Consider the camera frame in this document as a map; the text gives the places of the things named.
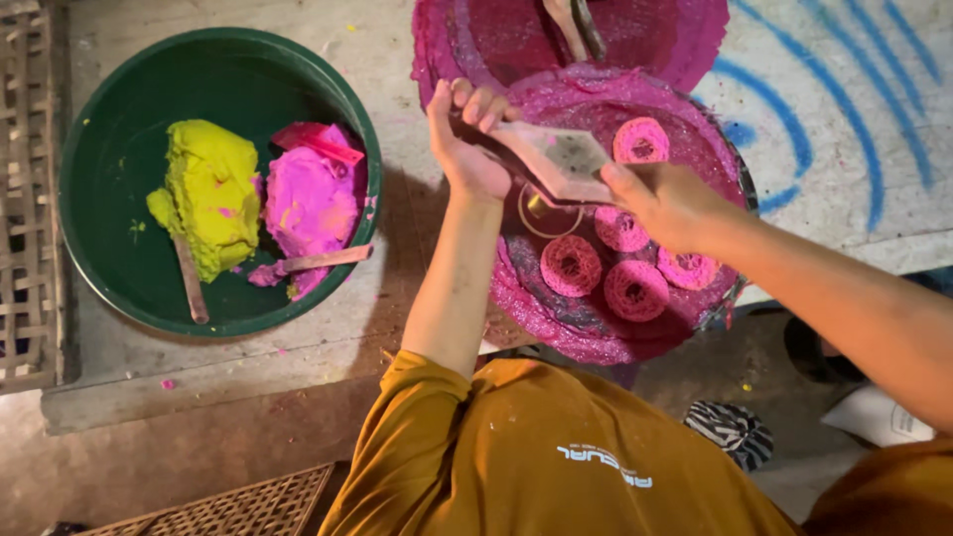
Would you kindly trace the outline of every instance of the person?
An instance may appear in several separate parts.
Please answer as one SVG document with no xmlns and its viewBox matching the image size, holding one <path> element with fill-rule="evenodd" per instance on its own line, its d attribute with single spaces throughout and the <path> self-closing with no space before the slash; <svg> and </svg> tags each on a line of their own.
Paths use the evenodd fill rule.
<svg viewBox="0 0 953 536">
<path fill-rule="evenodd" d="M 454 136 L 519 110 L 465 79 L 427 108 L 450 200 L 430 269 L 319 532 L 938 534 L 953 528 L 953 440 L 877 451 L 795 525 L 717 446 L 608 381 L 530 360 L 474 373 L 511 178 Z M 601 170 L 675 253 L 731 265 L 904 408 L 953 431 L 953 301 L 771 227 L 685 167 Z"/>
</svg>

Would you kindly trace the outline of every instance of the yellow dough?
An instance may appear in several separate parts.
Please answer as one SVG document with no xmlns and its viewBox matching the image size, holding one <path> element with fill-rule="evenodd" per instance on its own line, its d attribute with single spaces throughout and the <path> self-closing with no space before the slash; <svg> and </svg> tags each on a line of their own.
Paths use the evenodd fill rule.
<svg viewBox="0 0 953 536">
<path fill-rule="evenodd" d="M 199 278 L 211 283 L 258 246 L 258 153 L 202 119 L 173 123 L 168 133 L 166 186 L 146 203 L 159 225 L 186 234 Z"/>
</svg>

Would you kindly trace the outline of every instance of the striped cloth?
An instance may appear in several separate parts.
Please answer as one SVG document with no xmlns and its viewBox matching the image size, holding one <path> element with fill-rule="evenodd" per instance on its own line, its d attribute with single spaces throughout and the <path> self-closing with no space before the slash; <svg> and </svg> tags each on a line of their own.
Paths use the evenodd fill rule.
<svg viewBox="0 0 953 536">
<path fill-rule="evenodd" d="M 771 431 L 746 407 L 694 402 L 684 424 L 716 444 L 746 473 L 770 460 L 774 451 Z"/>
</svg>

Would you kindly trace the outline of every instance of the hand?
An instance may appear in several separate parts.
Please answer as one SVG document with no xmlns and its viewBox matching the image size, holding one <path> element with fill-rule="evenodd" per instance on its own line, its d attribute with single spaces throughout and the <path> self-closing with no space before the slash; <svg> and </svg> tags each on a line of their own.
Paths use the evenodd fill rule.
<svg viewBox="0 0 953 536">
<path fill-rule="evenodd" d="M 675 254 L 711 255 L 706 246 L 712 223 L 748 216 L 686 166 L 606 164 L 601 175 L 616 204 L 638 216 L 649 236 Z"/>
<path fill-rule="evenodd" d="M 451 192 L 484 200 L 504 199 L 513 186 L 509 172 L 482 149 L 454 135 L 449 118 L 453 107 L 463 109 L 463 121 L 477 126 L 485 134 L 503 119 L 518 120 L 519 109 L 510 106 L 506 97 L 493 95 L 489 88 L 474 90 L 466 78 L 458 78 L 453 86 L 445 80 L 438 81 L 434 98 L 427 106 L 430 149 L 447 174 Z"/>
</svg>

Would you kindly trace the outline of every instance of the mustard shirt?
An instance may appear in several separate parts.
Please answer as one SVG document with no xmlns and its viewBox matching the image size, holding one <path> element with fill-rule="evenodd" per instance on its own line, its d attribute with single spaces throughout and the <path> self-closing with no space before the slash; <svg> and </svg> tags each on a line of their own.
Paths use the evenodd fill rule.
<svg viewBox="0 0 953 536">
<path fill-rule="evenodd" d="M 540 361 L 470 383 L 401 351 L 319 531 L 953 534 L 953 440 L 878 451 L 796 526 L 713 443 L 628 391 Z"/>
</svg>

